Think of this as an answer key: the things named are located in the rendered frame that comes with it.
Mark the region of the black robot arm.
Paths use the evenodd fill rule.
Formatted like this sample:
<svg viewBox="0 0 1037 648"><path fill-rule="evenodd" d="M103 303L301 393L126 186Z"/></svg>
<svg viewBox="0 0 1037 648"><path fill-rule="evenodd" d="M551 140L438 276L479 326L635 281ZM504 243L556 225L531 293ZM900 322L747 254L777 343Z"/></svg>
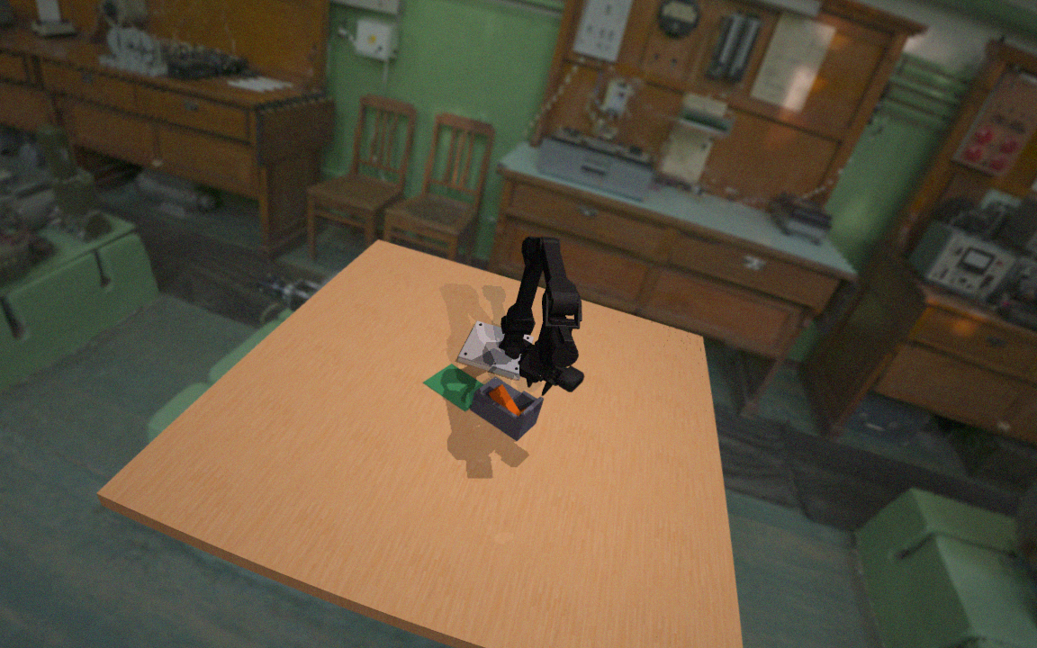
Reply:
<svg viewBox="0 0 1037 648"><path fill-rule="evenodd" d="M574 284L565 276L561 242L552 237L526 237L522 242L524 274L518 287L516 303L508 308L500 326L505 335L499 348L506 350L509 343L518 337L531 335L535 320L532 306L537 292L540 276L544 271L545 292L542 298L543 323L540 339L548 350L540 353L532 345L528 355L518 365L521 377L536 382L550 379L556 366L571 366L579 358L579 349L573 343L572 331L580 329L582 321L582 301ZM573 316L566 319L565 316Z"/></svg>

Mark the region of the orange l-shaped part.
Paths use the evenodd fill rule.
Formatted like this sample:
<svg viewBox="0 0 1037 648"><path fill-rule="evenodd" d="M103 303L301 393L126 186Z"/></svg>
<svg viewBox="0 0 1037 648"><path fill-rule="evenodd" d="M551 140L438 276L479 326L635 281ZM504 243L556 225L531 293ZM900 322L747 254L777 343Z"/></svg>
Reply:
<svg viewBox="0 0 1037 648"><path fill-rule="evenodd" d="M491 395L491 398L492 398L493 401L495 401L497 403L500 403L500 405L502 407L505 407L505 408L507 408L509 411L513 411L513 413L516 416L521 416L522 411L526 410L526 408L522 408L522 410L516 408L516 405L515 405L513 399L510 397L510 395L508 395L508 393L507 393L507 391L505 389L505 386L503 386L503 385L501 385L499 387L495 387L495 389L492 390L492 392L489 393L489 395Z"/></svg>

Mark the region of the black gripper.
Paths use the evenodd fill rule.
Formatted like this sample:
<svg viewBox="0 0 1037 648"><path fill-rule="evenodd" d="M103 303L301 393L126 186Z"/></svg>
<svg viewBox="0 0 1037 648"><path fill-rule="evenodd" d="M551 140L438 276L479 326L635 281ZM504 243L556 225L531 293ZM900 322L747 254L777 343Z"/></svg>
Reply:
<svg viewBox="0 0 1037 648"><path fill-rule="evenodd" d="M548 350L546 344L543 343L540 337L538 337L535 346L537 346L537 350L540 350L540 353L545 353L545 350ZM521 356L521 360L518 360L518 365L521 365L524 356L528 355L531 347L532 343L529 343L529 341L525 340L523 337L516 337L516 339L513 340L513 343L509 343L507 345L505 356L514 358L514 360ZM548 350L548 353L550 353L550 350ZM550 379L545 382L542 395L545 395L552 386L559 385L559 387L563 387L563 389L567 392L573 392L576 387L579 387L579 385L583 383L584 373L580 372L579 369L573 368L573 366L568 366L567 368L567 366L556 366L552 364L551 368L553 369L553 373L551 374Z"/></svg>

